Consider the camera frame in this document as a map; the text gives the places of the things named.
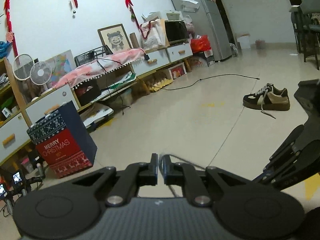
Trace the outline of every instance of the white drawer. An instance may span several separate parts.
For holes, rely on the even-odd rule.
[[[17,114],[0,128],[0,162],[30,139],[27,134],[28,128],[22,113]],[[3,145],[3,142],[11,136],[13,139]]]
[[[76,109],[79,109],[79,106],[73,96],[71,88],[69,85],[65,85],[54,92],[46,95],[44,98],[41,98],[39,101],[35,102],[29,106],[26,111],[32,123],[36,123],[40,118],[44,117],[44,112],[55,105],[62,105],[72,101]]]
[[[167,48],[171,62],[178,61],[182,58],[192,56],[192,50],[189,43]]]
[[[150,57],[149,61],[156,59],[156,62],[153,62],[151,64],[145,60],[139,60],[139,61],[132,62],[133,70],[137,76],[140,76],[144,73],[147,73],[151,70],[154,70],[156,68],[159,68],[161,66],[164,66],[164,65],[167,65],[170,63],[170,61],[168,59],[167,52],[165,51],[165,49],[150,52],[150,53],[148,53],[148,55]]]

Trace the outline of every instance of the microwave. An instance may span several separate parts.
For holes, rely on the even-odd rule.
[[[170,44],[189,39],[189,34],[184,21],[164,21],[165,31]]]

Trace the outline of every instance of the white wall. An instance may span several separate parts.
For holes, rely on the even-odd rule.
[[[222,0],[233,34],[249,33],[250,43],[295,42],[289,0]]]
[[[158,10],[173,10],[171,0],[131,0],[138,21],[141,14]],[[73,18],[69,0],[10,0],[12,28],[18,53],[47,60],[71,49],[74,56],[102,46],[97,30],[107,26],[124,25],[129,36],[139,31],[124,0],[78,0],[79,8]],[[1,17],[0,40],[5,40],[5,19]]]

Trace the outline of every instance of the white tote bag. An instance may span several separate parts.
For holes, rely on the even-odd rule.
[[[165,33],[161,26],[161,20],[146,22],[141,24],[143,32],[142,46],[144,50],[158,49],[165,46]]]

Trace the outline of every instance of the shoelace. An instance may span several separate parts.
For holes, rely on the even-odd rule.
[[[270,88],[271,86],[273,86],[272,83],[266,84],[263,88],[261,88],[261,89],[258,90],[256,93],[254,93],[255,96],[262,95],[262,94],[267,90],[267,88]]]
[[[271,116],[272,118],[276,119],[272,114],[269,114],[269,113],[267,113],[265,110],[263,110],[264,99],[266,98],[268,92],[271,91],[271,86],[272,86],[272,85],[273,85],[273,84],[271,84],[271,83],[266,84],[263,88],[261,88],[259,91],[257,91],[257,92],[255,93],[255,95],[258,96],[258,95],[262,95],[262,94],[263,94],[263,100],[262,100],[262,102],[261,102],[261,112],[262,112],[263,114],[266,114],[266,115]]]

